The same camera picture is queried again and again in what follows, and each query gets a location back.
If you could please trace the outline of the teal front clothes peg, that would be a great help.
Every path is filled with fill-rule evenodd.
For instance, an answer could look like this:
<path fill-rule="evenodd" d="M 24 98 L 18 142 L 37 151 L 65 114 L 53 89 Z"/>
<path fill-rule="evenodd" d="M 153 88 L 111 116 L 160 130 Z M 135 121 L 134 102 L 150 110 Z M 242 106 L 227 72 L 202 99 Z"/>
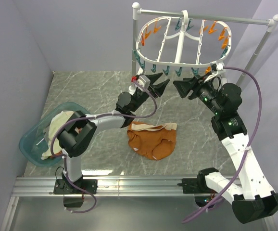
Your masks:
<path fill-rule="evenodd" d="M 177 75 L 178 77 L 181 76 L 182 70 L 183 70 L 183 67 L 180 67 L 179 69 L 176 69 L 176 70 L 175 70 L 175 73 L 176 73 L 176 75 Z"/>

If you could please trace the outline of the orange underwear beige waistband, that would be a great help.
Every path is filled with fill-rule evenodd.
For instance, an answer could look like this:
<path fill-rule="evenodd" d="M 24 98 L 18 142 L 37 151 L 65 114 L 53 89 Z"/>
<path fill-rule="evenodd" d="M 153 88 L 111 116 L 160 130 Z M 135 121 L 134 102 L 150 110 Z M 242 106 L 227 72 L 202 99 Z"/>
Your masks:
<path fill-rule="evenodd" d="M 150 160 L 161 160 L 175 149 L 177 142 L 177 124 L 164 123 L 149 125 L 132 122 L 127 127 L 128 145 L 137 154 Z"/>

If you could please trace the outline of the white oval clip hanger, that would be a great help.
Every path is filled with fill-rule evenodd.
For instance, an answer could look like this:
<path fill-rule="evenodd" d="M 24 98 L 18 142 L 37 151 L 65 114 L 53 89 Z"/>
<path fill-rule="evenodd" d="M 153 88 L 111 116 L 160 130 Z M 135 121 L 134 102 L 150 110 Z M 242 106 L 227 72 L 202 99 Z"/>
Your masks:
<path fill-rule="evenodd" d="M 143 74 L 147 63 L 152 65 L 151 71 L 156 72 L 157 66 L 165 66 L 164 73 L 167 75 L 171 67 L 177 67 L 176 74 L 179 76 L 183 68 L 191 68 L 196 71 L 200 68 L 208 68 L 209 63 L 201 63 L 200 57 L 202 54 L 203 36 L 204 33 L 212 34 L 217 31 L 216 26 L 221 26 L 222 30 L 218 36 L 218 40 L 222 41 L 221 56 L 217 59 L 218 62 L 225 60 L 232 47 L 232 31 L 230 27 L 221 19 L 212 19 L 211 25 L 206 25 L 208 17 L 206 15 L 199 17 L 201 25 L 199 27 L 199 35 L 194 36 L 189 33 L 193 27 L 192 20 L 195 19 L 187 10 L 182 10 L 180 13 L 162 12 L 155 10 L 145 10 L 138 6 L 133 7 L 133 42 L 132 42 L 132 74 Z M 155 59 L 148 58 L 144 55 L 141 49 L 145 46 L 146 40 L 151 34 L 156 34 L 164 27 L 164 35 L 160 42 L 157 57 Z M 177 48 L 173 61 L 162 61 L 161 57 L 164 52 L 164 45 L 167 41 L 177 39 Z M 197 50 L 195 53 L 195 61 L 187 63 L 182 61 L 184 51 L 184 43 L 186 39 L 197 42 Z"/>

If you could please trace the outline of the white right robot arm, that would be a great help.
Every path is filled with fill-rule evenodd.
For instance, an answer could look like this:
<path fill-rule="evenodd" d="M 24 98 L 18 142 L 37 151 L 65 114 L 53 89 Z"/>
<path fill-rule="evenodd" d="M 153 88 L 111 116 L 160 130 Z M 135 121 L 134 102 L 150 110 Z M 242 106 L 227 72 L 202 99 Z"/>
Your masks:
<path fill-rule="evenodd" d="M 195 76 L 175 80 L 173 84 L 181 98 L 198 98 L 213 112 L 212 128 L 227 150 L 241 186 L 229 184 L 229 180 L 213 167 L 199 171 L 195 186 L 204 193 L 222 193 L 221 197 L 232 205 L 235 217 L 242 224 L 269 217 L 278 211 L 278 192 L 264 176 L 237 112 L 242 103 L 241 88 L 225 83 L 215 89 L 212 81 L 205 79 Z"/>

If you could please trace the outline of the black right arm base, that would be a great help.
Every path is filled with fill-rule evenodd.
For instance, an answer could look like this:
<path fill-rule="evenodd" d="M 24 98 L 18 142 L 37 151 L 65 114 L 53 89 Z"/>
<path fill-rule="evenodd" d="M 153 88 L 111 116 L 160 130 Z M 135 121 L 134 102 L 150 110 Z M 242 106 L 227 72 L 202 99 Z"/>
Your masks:
<path fill-rule="evenodd" d="M 205 178 L 183 178 L 177 186 L 182 187 L 184 194 L 208 194 L 212 192 L 220 192 L 220 190 L 209 188 Z"/>

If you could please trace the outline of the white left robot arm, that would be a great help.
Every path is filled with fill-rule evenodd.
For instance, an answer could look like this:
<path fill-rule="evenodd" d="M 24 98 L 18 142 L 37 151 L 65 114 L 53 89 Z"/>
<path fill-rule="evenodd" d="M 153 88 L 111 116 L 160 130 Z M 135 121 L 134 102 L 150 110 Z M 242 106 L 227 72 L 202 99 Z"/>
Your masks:
<path fill-rule="evenodd" d="M 86 151 L 93 138 L 105 130 L 125 128 L 134 119 L 137 119 L 138 116 L 134 113 L 147 99 L 155 101 L 156 98 L 163 95 L 170 80 L 166 79 L 156 84 L 161 76 L 162 73 L 133 76 L 131 82 L 135 85 L 134 93 L 126 91 L 120 93 L 114 110 L 94 115 L 76 111 L 58 129 L 53 140 L 58 141 L 62 149 L 65 188 L 70 193 L 78 193 L 82 188 L 81 155 Z"/>

